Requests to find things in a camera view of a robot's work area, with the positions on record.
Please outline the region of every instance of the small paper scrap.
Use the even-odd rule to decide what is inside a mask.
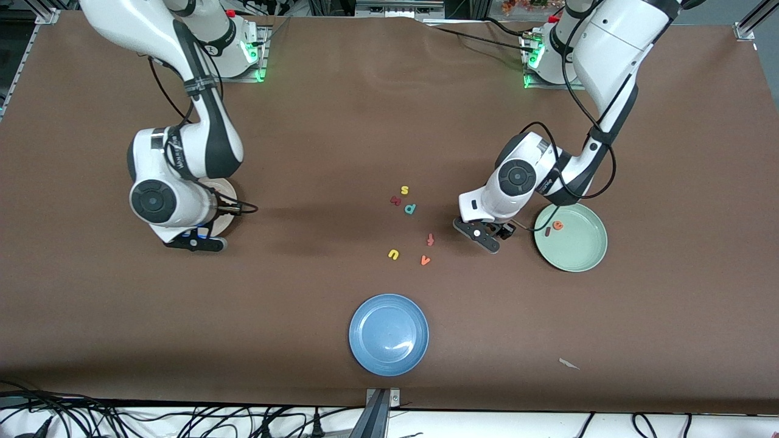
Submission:
[[[563,358],[560,358],[560,363],[562,363],[564,366],[567,366],[568,368],[576,368],[579,371],[581,371],[581,368],[579,368],[578,366],[575,366],[574,364],[572,364],[571,362],[566,361]]]

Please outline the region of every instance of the white floor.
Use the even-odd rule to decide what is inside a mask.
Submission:
[[[330,408],[320,410],[325,413]],[[145,418],[158,416],[167,412],[192,412],[192,408],[132,408],[122,409]],[[226,408],[219,412],[227,415],[234,408]],[[11,410],[0,412],[0,420]],[[252,413],[261,414],[263,408],[253,408]],[[302,412],[311,419],[312,408],[294,409],[289,412]],[[325,417],[322,426],[325,432],[349,430],[357,421],[360,409],[346,411]],[[14,438],[22,433],[34,433],[43,421],[51,414],[47,412],[20,412],[0,425],[0,438]],[[563,413],[507,413],[507,412],[392,412],[389,421],[387,438],[408,438],[419,434],[420,438],[487,438],[487,437],[521,437],[521,438],[574,438],[578,436],[581,426],[588,414]],[[681,438],[686,422],[684,415],[648,415],[657,432],[658,438]],[[141,423],[125,419],[127,423],[144,438],[175,438],[190,419],[188,415],[161,419],[156,422]],[[202,436],[218,419],[208,419],[199,424],[189,436]],[[271,433],[274,438],[284,438],[302,424],[302,417],[278,418],[271,423]],[[250,430],[259,427],[259,419],[231,419],[229,423],[237,427],[238,437],[247,437]],[[649,437],[649,429],[639,420],[643,433]],[[71,426],[72,438],[84,436],[77,428]],[[101,425],[103,436],[113,436],[110,429]],[[311,432],[310,426],[305,430]],[[689,438],[772,438],[779,432],[779,418],[754,417],[740,415],[695,415],[689,430]],[[208,438],[235,438],[236,430],[220,428]],[[596,414],[585,434],[586,438],[605,437],[636,437],[640,438],[630,421],[630,414]],[[49,429],[48,438],[66,438],[62,423],[55,416]]]

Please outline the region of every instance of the metal bracket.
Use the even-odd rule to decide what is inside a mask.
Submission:
[[[371,400],[371,396],[373,396],[373,393],[377,391],[376,388],[368,388],[367,393],[365,394],[365,404],[368,404]],[[391,408],[397,408],[400,406],[400,388],[390,388],[389,389],[389,406]]]
[[[761,23],[779,9],[779,0],[760,0],[754,9],[749,11],[741,21],[733,25],[733,32],[739,41],[752,41],[755,34],[752,32]]]
[[[27,47],[24,49],[24,55],[22,55],[22,60],[19,62],[19,67],[16,68],[16,73],[13,75],[13,81],[11,82],[11,86],[8,88],[8,94],[5,96],[5,100],[2,102],[2,106],[0,107],[0,122],[2,122],[2,118],[8,109],[8,105],[11,103],[11,96],[13,95],[14,90],[16,90],[16,84],[19,82],[19,78],[22,76],[22,69],[24,68],[24,65],[27,64],[27,57],[30,56],[30,51],[33,50],[33,43],[35,42],[35,38],[38,36],[39,30],[41,30],[40,24],[36,25],[35,29],[33,29],[33,34],[30,35],[30,41],[27,43]]]
[[[59,9],[49,8],[49,13],[45,15],[38,15],[35,19],[35,24],[54,24],[59,19]]]
[[[390,402],[392,397],[389,389],[375,389],[369,395],[368,404],[351,430],[349,438],[385,438],[387,423],[390,421]]]
[[[735,34],[735,38],[739,41],[752,41],[755,39],[755,33],[750,31],[748,34],[742,34],[741,33],[741,27],[739,27],[738,22],[733,23],[733,33]]]

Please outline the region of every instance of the metal frame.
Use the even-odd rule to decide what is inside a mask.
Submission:
[[[779,9],[779,0],[762,0],[741,21],[733,25],[733,32],[739,41],[755,39],[754,30]]]
[[[11,82],[11,86],[8,88],[8,95],[5,96],[5,100],[2,102],[2,108],[0,108],[0,122],[2,122],[2,118],[5,115],[5,110],[8,107],[8,104],[11,103],[11,96],[13,95],[13,91],[16,89],[16,83],[19,82],[19,78],[22,75],[22,69],[27,63],[27,57],[30,55],[30,51],[33,50],[33,43],[35,42],[35,38],[38,36],[39,30],[41,30],[41,25],[36,24],[35,29],[33,30],[33,34],[30,35],[30,41],[27,43],[27,47],[24,49],[22,61],[19,62],[19,67],[16,68],[16,73],[13,75],[13,82]]]
[[[59,17],[60,9],[74,9],[76,0],[24,0],[37,17],[36,24],[54,24]]]
[[[387,433],[387,422],[390,420],[390,403],[393,401],[392,391],[390,389],[375,389],[370,392],[368,404],[351,430],[349,438],[385,438]],[[397,402],[400,402],[400,395],[397,395]]]

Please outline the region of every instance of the green led light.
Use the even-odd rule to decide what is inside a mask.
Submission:
[[[257,79],[257,82],[265,82],[265,71],[266,69],[260,69],[254,72],[254,78]]]
[[[254,58],[257,57],[257,54],[254,50],[249,52],[249,49],[252,48],[251,44],[246,44],[242,41],[243,44],[241,44],[241,49],[244,51],[244,56],[246,57],[246,61],[254,62]]]
[[[530,57],[530,62],[528,63],[532,69],[538,68],[538,63],[541,62],[541,56],[544,55],[544,51],[544,45],[541,43],[538,44],[538,49],[533,50],[534,56]]]

